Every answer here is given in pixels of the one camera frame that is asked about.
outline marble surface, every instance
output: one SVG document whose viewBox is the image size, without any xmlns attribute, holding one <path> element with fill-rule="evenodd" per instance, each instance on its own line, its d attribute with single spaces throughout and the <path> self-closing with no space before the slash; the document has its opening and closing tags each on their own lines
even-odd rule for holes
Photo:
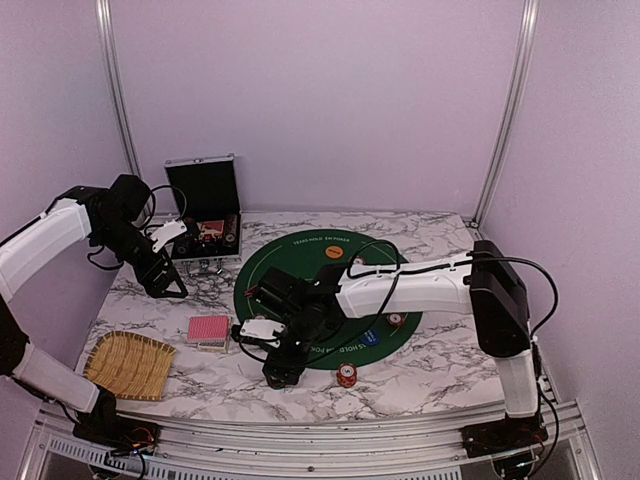
<svg viewBox="0 0 640 480">
<path fill-rule="evenodd" d="M 468 251 L 473 241 L 457 215 L 433 213 L 246 213 L 242 257 L 282 235 L 315 228 L 352 230 L 393 241 L 410 261 Z M 234 315 L 233 286 L 241 263 L 219 276 L 192 279 L 184 300 L 152 299 L 125 266 L 91 329 L 78 362 L 82 371 L 96 341 L 112 330 L 136 332 L 177 349 L 160 402 L 118 401 L 123 411 L 184 419 L 239 422 L 321 422 L 415 415 L 502 400 L 493 362 L 479 349 L 471 316 L 425 313 L 394 354 L 358 369 L 345 389 L 335 372 L 307 369 L 299 385 L 267 387 L 261 364 L 234 342 L 228 354 L 186 343 L 189 317 Z"/>
</svg>

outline wire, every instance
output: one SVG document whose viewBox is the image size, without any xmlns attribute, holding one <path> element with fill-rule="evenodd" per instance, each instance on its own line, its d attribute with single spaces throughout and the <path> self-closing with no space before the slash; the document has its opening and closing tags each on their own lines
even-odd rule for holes
<svg viewBox="0 0 640 480">
<path fill-rule="evenodd" d="M 75 418 L 73 418 L 71 416 L 71 414 L 69 413 L 69 410 L 67 410 L 67 406 L 64 403 L 62 403 L 60 400 L 56 400 L 56 403 L 62 407 L 62 411 L 64 412 L 65 417 L 67 417 L 71 423 L 73 423 L 76 426 L 82 426 L 77 419 L 75 419 Z M 153 445 L 153 435 L 151 435 L 151 432 L 149 430 L 147 430 L 144 427 L 138 427 L 138 428 L 136 428 L 134 430 L 134 432 L 136 430 L 144 430 L 145 432 L 147 432 L 147 435 L 148 435 L 148 438 L 149 438 L 149 441 L 150 441 L 150 443 L 148 443 L 148 445 Z M 109 441 L 110 443 L 119 443 L 121 445 L 126 446 L 127 448 L 132 448 L 133 449 L 133 453 L 137 454 L 140 457 L 140 462 L 142 463 L 142 471 L 140 472 L 140 476 L 138 477 L 138 480 L 142 480 L 144 478 L 144 476 L 145 476 L 145 473 L 146 473 L 145 471 L 147 469 L 147 465 L 146 465 L 146 462 L 144 461 L 144 457 L 142 456 L 142 452 L 140 451 L 140 449 L 139 448 L 135 448 L 133 446 L 133 444 L 128 444 L 126 442 L 121 442 L 120 440 L 109 440 L 109 439 L 105 439 L 105 440 Z"/>
<path fill-rule="evenodd" d="M 351 267 L 353 267 L 353 263 L 355 262 L 356 258 L 358 258 L 358 254 L 362 253 L 364 250 L 366 250 L 369 247 L 372 247 L 373 245 L 380 245 L 380 244 L 388 245 L 393 250 L 395 261 L 396 261 L 396 269 L 395 270 L 379 270 L 379 271 L 370 270 L 367 272 L 362 272 L 362 273 L 353 275 L 351 273 Z M 393 272 L 397 272 L 398 270 L 400 270 L 400 251 L 398 251 L 398 247 L 396 247 L 396 245 L 393 242 L 390 242 L 389 240 L 372 240 L 371 242 L 368 242 L 362 245 L 360 248 L 356 250 L 356 252 L 353 255 L 351 255 L 351 258 L 349 258 L 349 266 L 347 267 L 347 277 L 354 280 L 356 278 L 362 278 L 369 275 L 377 275 L 380 273 L 393 273 Z"/>
<path fill-rule="evenodd" d="M 67 406 L 64 403 L 62 403 L 60 400 L 56 400 L 56 403 L 62 407 L 64 416 L 67 417 L 71 423 L 73 423 L 74 425 L 80 425 L 80 422 L 71 416 L 69 410 L 67 410 Z"/>
<path fill-rule="evenodd" d="M 369 248 L 373 245 L 377 245 L 377 244 L 385 244 L 385 245 L 389 245 L 392 247 L 395 255 L 395 261 L 396 261 L 396 270 L 369 270 L 366 272 L 361 272 L 359 274 L 351 274 L 351 267 L 353 266 L 353 262 L 355 260 L 355 258 L 357 257 L 357 255 L 362 252 L 362 250 Z M 389 300 L 391 299 L 391 296 L 393 295 L 396 286 L 398 284 L 398 280 L 400 279 L 401 275 L 419 275 L 419 274 L 423 274 L 423 273 L 428 273 L 428 272 L 433 272 L 433 271 L 437 271 L 437 270 L 444 270 L 447 268 L 452 268 L 452 267 L 462 267 L 465 265 L 476 265 L 476 264 L 480 264 L 480 263 L 495 263 L 495 262 L 509 262 L 509 263 L 520 263 L 523 265 L 528 265 L 532 268 L 535 268 L 536 270 L 538 270 L 549 282 L 549 285 L 553 291 L 553 305 L 551 306 L 551 309 L 549 310 L 549 312 L 543 317 L 543 319 L 538 322 L 536 324 L 536 326 L 531 330 L 531 333 L 529 334 L 529 337 L 531 339 L 533 339 L 535 333 L 543 326 L 545 325 L 549 319 L 554 315 L 554 313 L 556 312 L 557 308 L 558 308 L 558 301 L 559 301 L 559 293 L 558 293 L 558 287 L 555 283 L 555 281 L 553 280 L 553 277 L 551 276 L 551 274 L 549 274 L 549 272 L 547 272 L 542 266 L 538 265 L 537 263 L 528 260 L 526 258 L 519 258 L 519 257 L 480 257 L 480 258 L 472 258 L 470 260 L 464 260 L 462 262 L 457 262 L 454 263 L 453 265 L 449 264 L 449 263 L 441 263 L 439 265 L 432 265 L 429 267 L 425 267 L 425 268 L 420 268 L 417 270 L 400 270 L 400 253 L 398 251 L 398 248 L 390 241 L 388 240 L 374 240 L 372 242 L 366 243 L 364 244 L 362 247 L 360 247 L 358 250 L 356 250 L 356 253 L 354 253 L 350 260 L 349 260 L 349 266 L 347 268 L 347 277 L 351 278 L 351 279 L 358 279 L 358 278 L 362 278 L 362 277 L 366 277 L 369 275 L 379 275 L 379 274 L 393 274 L 397 272 L 397 275 L 394 276 L 393 279 L 393 283 L 391 285 L 391 288 L 389 289 L 389 292 L 387 293 L 386 298 L 384 299 L 384 301 L 382 302 L 382 305 L 380 307 L 380 309 L 378 310 L 378 312 L 376 313 L 374 319 L 369 323 L 369 325 L 367 326 L 366 329 L 364 329 L 362 332 L 359 332 L 358 334 L 350 337 L 348 340 L 346 340 L 345 342 L 341 343 L 340 345 L 338 345 L 337 347 L 329 350 L 328 352 L 325 352 L 324 354 L 313 358 L 309 361 L 307 361 L 306 363 L 302 364 L 302 365 L 282 365 L 285 367 L 291 367 L 291 368 L 302 368 L 302 367 L 307 367 L 309 365 L 312 365 L 313 363 L 316 363 L 324 358 L 327 358 L 330 355 L 333 355 L 336 351 L 340 350 L 341 348 L 343 348 L 344 346 L 348 345 L 349 343 L 351 343 L 352 341 L 354 341 L 355 339 L 359 338 L 360 336 L 364 335 L 364 333 L 366 333 L 369 329 L 371 329 L 373 327 L 373 325 L 378 321 L 378 319 L 380 318 L 380 316 L 382 315 L 382 312 L 384 311 L 385 307 L 387 306 L 387 304 L 389 303 Z M 267 363 L 266 359 L 257 357 L 253 354 L 251 354 L 250 352 L 248 352 L 244 346 L 242 345 L 242 342 L 238 342 L 240 349 L 250 358 L 259 361 L 261 363 Z"/>
<path fill-rule="evenodd" d="M 122 266 L 124 265 L 123 262 L 120 262 L 117 265 L 109 265 L 109 266 L 104 266 L 104 265 L 100 265 L 98 262 L 92 260 L 93 257 L 95 257 L 96 255 L 100 255 L 102 252 L 104 252 L 104 245 L 102 245 L 97 251 L 95 252 L 91 252 L 91 253 L 87 253 L 87 260 L 89 260 L 89 263 L 91 265 L 95 265 L 96 267 L 98 267 L 100 270 L 104 270 L 105 272 L 113 272 L 114 270 L 120 270 L 122 268 Z"/>
<path fill-rule="evenodd" d="M 549 272 L 547 272 L 543 267 L 541 267 L 540 265 L 538 265 L 535 262 L 532 262 L 531 260 L 527 260 L 526 258 L 519 258 L 519 257 L 481 257 L 481 258 L 474 258 L 471 260 L 465 260 L 463 262 L 458 262 L 455 263 L 453 266 L 454 267 L 461 267 L 464 265 L 470 265 L 470 264 L 478 264 L 478 263 L 491 263 L 491 262 L 509 262 L 509 263 L 520 263 L 523 265 L 528 265 L 530 267 L 535 268 L 536 270 L 538 270 L 542 275 L 544 275 L 544 277 L 547 279 L 547 281 L 549 282 L 549 286 L 551 287 L 551 290 L 553 290 L 553 305 L 551 306 L 551 309 L 549 309 L 549 312 L 542 318 L 542 320 L 540 320 L 535 327 L 533 327 L 533 329 L 531 330 L 531 333 L 529 334 L 530 338 L 533 338 L 533 336 L 535 335 L 535 333 L 540 330 L 540 328 L 546 324 L 549 319 L 556 313 L 556 310 L 558 309 L 558 301 L 559 301 L 559 293 L 558 293 L 558 287 L 556 285 L 556 282 L 554 282 L 553 277 L 551 276 L 551 274 Z"/>
<path fill-rule="evenodd" d="M 174 192 L 178 192 L 182 196 L 182 200 L 184 203 L 182 206 L 182 211 L 180 212 L 180 216 L 178 218 L 182 220 L 184 218 L 185 213 L 187 213 L 187 196 L 185 195 L 185 193 L 174 185 L 168 185 L 168 184 L 160 185 L 158 187 L 152 188 L 151 191 L 149 192 L 151 194 L 151 210 L 149 212 L 149 216 L 144 221 L 144 223 L 140 226 L 139 230 L 144 230 L 151 223 L 151 220 L 156 214 L 157 198 L 156 198 L 155 192 L 157 192 L 158 190 L 162 190 L 164 188 L 170 188 L 171 190 L 173 190 Z"/>
<path fill-rule="evenodd" d="M 349 345 L 351 342 L 353 342 L 355 339 L 361 337 L 362 335 L 364 335 L 367 331 L 369 331 L 373 325 L 378 321 L 378 319 L 380 318 L 380 316 L 382 315 L 382 312 L 384 312 L 384 309 L 387 307 L 387 304 L 389 303 L 389 300 L 391 300 L 391 296 L 393 295 L 393 292 L 395 292 L 396 290 L 396 286 L 398 285 L 398 280 L 400 280 L 400 276 L 396 275 L 396 277 L 393 279 L 393 282 L 391 283 L 391 287 L 389 288 L 389 291 L 387 292 L 387 296 L 385 297 L 384 301 L 382 302 L 382 304 L 380 305 L 380 308 L 378 309 L 378 312 L 375 314 L 373 320 L 371 320 L 371 322 L 369 322 L 369 324 L 367 325 L 367 328 L 363 329 L 361 332 L 356 333 L 355 335 L 349 337 L 347 340 L 345 340 L 344 342 L 342 342 L 341 344 L 339 344 L 337 347 L 332 348 L 331 350 L 329 350 L 328 352 L 323 353 L 322 355 L 319 355 L 315 358 L 312 358 L 311 360 L 308 360 L 307 362 L 303 363 L 303 364 L 298 364 L 298 365 L 291 365 L 291 364 L 280 364 L 283 367 L 289 367 L 289 368 L 305 368 L 308 367 L 309 365 L 313 365 L 316 362 L 319 362 L 320 360 L 323 360 L 325 358 L 327 358 L 330 355 L 333 355 L 334 353 L 336 353 L 338 350 L 340 350 L 341 348 L 345 347 L 346 345 Z M 244 345 L 242 344 L 242 337 L 240 337 L 239 341 L 238 341 L 238 346 L 240 347 L 240 350 L 242 350 L 242 352 L 247 355 L 248 357 L 260 362 L 260 363 L 267 363 L 267 359 L 264 358 L 260 358 L 256 355 L 253 355 L 251 352 L 247 351 L 244 348 Z M 273 360 L 269 360 L 268 363 L 270 364 L 276 364 L 278 365 L 279 362 L 275 362 Z"/>
<path fill-rule="evenodd" d="M 142 471 L 140 472 L 140 476 L 138 477 L 138 480 L 142 480 L 146 474 L 147 463 L 144 461 L 144 455 L 142 455 L 142 452 L 140 450 L 135 449 L 134 453 L 138 454 L 138 456 L 140 457 L 140 463 L 142 463 Z"/>
<path fill-rule="evenodd" d="M 553 406 L 553 403 L 551 403 L 551 400 L 549 400 L 547 396 L 544 394 L 544 392 L 540 388 L 540 385 L 538 385 L 538 394 L 542 397 L 545 403 L 549 405 L 549 408 L 551 409 L 551 413 L 553 414 L 553 419 L 556 422 L 556 433 L 553 437 L 553 443 L 551 444 L 551 448 L 549 448 L 549 453 L 547 453 L 547 456 L 540 461 L 540 465 L 538 465 L 536 469 L 533 472 L 531 472 L 531 475 L 529 475 L 529 477 L 533 477 L 549 461 L 549 457 L 551 457 L 551 454 L 555 450 L 556 446 L 558 445 L 558 440 L 560 439 L 560 418 L 558 417 L 558 412 Z"/>
<path fill-rule="evenodd" d="M 133 429 L 134 432 L 137 432 L 138 430 L 142 430 L 143 432 L 146 432 L 147 433 L 147 440 L 149 440 L 150 442 L 153 443 L 153 435 L 151 434 L 151 432 L 148 429 L 146 429 L 144 427 L 137 427 L 137 428 Z"/>
</svg>

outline white robotic arm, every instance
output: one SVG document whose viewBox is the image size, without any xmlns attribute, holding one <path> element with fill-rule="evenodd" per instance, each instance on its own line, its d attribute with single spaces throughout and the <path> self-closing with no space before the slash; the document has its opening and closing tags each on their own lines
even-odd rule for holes
<svg viewBox="0 0 640 480">
<path fill-rule="evenodd" d="M 506 417 L 463 428 L 467 452 L 473 457 L 529 446 L 547 438 L 537 388 L 539 356 L 530 339 L 526 287 L 501 259 L 492 242 L 478 241 L 467 254 L 431 262 L 330 264 L 312 281 L 272 267 L 250 296 L 274 312 L 285 328 L 275 330 L 272 320 L 251 320 L 232 335 L 241 346 L 255 343 L 267 349 L 262 372 L 270 386 L 282 388 L 296 385 L 316 360 L 309 353 L 329 321 L 339 326 L 347 319 L 393 312 L 473 314 L 480 348 L 498 368 Z"/>
<path fill-rule="evenodd" d="M 381 299 L 399 276 L 394 293 L 382 313 L 393 312 L 452 312 L 462 315 L 473 313 L 470 294 L 471 264 L 467 254 L 446 259 L 402 264 L 397 272 L 380 273 L 380 266 L 354 265 L 349 278 L 345 272 L 340 279 L 336 299 L 347 318 L 374 315 Z M 407 272 L 430 270 L 449 264 L 447 268 L 427 271 L 418 275 Z M 498 367 L 507 415 L 512 418 L 530 417 L 538 410 L 538 391 L 531 349 L 506 358 L 492 357 Z"/>
<path fill-rule="evenodd" d="M 69 246 L 89 238 L 106 246 L 118 261 L 130 263 L 136 278 L 153 297 L 184 297 L 187 291 L 164 245 L 186 233 L 182 221 L 167 222 L 147 237 L 132 225 L 151 191 L 141 180 L 121 175 L 110 189 L 75 187 L 45 212 L 0 243 L 0 375 L 87 414 L 108 392 L 74 373 L 34 346 L 13 318 L 8 304 L 38 270 Z M 171 291 L 173 284 L 178 291 Z M 105 414 L 104 409 L 113 407 Z M 103 401 L 99 415 L 115 418 L 115 400 Z M 93 427 L 95 438 L 114 437 L 112 426 Z"/>
</svg>

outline wicker tray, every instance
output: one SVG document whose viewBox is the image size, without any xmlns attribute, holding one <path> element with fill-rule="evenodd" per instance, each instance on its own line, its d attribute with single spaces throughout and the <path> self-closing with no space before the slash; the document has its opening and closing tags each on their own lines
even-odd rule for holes
<svg viewBox="0 0 640 480">
<path fill-rule="evenodd" d="M 159 401 L 176 349 L 131 332 L 110 332 L 89 355 L 84 376 L 125 400 Z"/>
</svg>

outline green poker mat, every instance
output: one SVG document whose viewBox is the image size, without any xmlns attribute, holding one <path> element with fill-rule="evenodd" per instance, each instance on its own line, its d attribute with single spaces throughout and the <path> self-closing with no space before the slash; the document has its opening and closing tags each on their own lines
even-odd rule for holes
<svg viewBox="0 0 640 480">
<path fill-rule="evenodd" d="M 249 258 L 238 275 L 234 289 L 234 305 L 238 320 L 244 322 L 248 318 L 261 315 L 279 320 L 273 312 L 245 295 L 247 290 L 257 285 L 269 267 L 279 268 L 295 277 L 312 280 L 320 267 L 332 262 L 347 262 L 358 248 L 372 240 L 374 239 L 361 233 L 326 229 L 296 232 L 268 243 Z M 384 245 L 367 248 L 359 254 L 357 261 L 367 265 L 395 263 L 391 249 Z M 308 368 L 336 370 L 343 363 L 352 363 L 360 367 L 391 355 L 411 337 L 422 318 L 422 313 L 397 313 L 405 317 L 405 323 L 401 327 L 391 326 L 387 320 L 388 315 L 381 315 L 366 336 L 361 336 Z M 309 358 L 321 355 L 356 333 L 362 332 L 372 320 L 372 316 L 348 320 L 334 338 L 314 345 Z M 327 337 L 329 333 L 322 332 L 320 338 Z"/>
</svg>

